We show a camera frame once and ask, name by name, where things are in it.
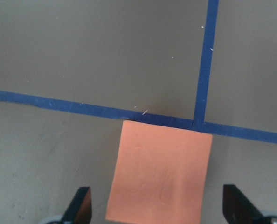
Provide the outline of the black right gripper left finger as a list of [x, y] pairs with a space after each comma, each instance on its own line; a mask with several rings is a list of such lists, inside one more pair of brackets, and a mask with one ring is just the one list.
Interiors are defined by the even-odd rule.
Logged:
[[92, 219], [92, 199], [90, 187], [80, 187], [63, 217], [62, 224], [90, 224]]

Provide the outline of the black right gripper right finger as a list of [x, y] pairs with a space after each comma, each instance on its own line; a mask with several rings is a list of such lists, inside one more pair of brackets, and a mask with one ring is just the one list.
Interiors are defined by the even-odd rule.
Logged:
[[228, 224], [270, 224], [255, 205], [233, 184], [223, 185], [223, 216]]

